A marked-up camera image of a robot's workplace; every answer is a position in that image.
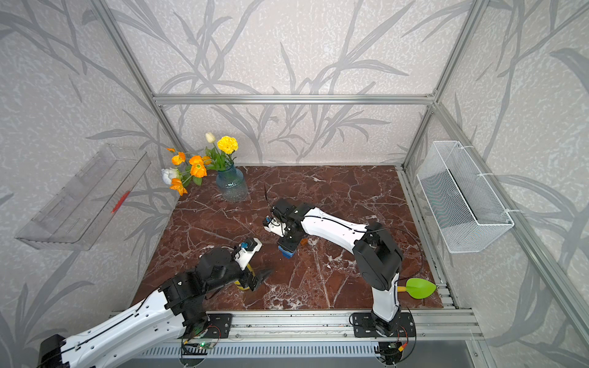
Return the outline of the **light blue long lego brick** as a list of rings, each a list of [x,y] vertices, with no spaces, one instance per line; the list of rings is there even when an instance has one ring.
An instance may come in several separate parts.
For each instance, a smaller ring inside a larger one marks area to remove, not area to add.
[[[289,251],[288,249],[284,249],[281,246],[279,246],[279,251],[283,254],[283,256],[285,256],[287,259],[291,259],[295,254],[296,251]]]

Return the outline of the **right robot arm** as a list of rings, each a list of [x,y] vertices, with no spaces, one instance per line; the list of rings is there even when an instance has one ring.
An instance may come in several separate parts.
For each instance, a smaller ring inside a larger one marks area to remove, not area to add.
[[[303,203],[295,206],[279,199],[271,215],[262,222],[265,230],[279,236],[281,252],[291,257],[303,239],[310,236],[326,239],[351,253],[360,275],[371,286],[371,318],[378,334],[389,337],[400,325],[398,280],[403,252],[379,222],[369,225],[348,222]]]

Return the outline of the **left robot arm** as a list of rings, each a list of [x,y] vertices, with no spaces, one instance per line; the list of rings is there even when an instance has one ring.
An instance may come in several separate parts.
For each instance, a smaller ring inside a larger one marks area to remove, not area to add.
[[[241,246],[214,248],[195,268],[168,279],[144,300],[77,335],[41,342],[39,367],[115,367],[170,339],[189,340],[210,327],[206,296],[239,282],[254,291],[272,273],[248,268],[254,256]]]

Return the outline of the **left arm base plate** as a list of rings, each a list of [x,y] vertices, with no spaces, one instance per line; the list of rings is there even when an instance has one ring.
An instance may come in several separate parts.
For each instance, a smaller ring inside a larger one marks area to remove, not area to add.
[[[232,314],[207,314],[196,323],[187,327],[184,339],[227,339],[233,321]]]

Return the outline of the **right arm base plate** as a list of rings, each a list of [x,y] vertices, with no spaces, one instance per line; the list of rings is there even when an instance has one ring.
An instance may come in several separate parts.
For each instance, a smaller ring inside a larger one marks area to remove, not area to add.
[[[416,323],[411,313],[398,311],[394,318],[386,322],[372,312],[356,312],[350,315],[350,325],[355,337],[416,337]]]

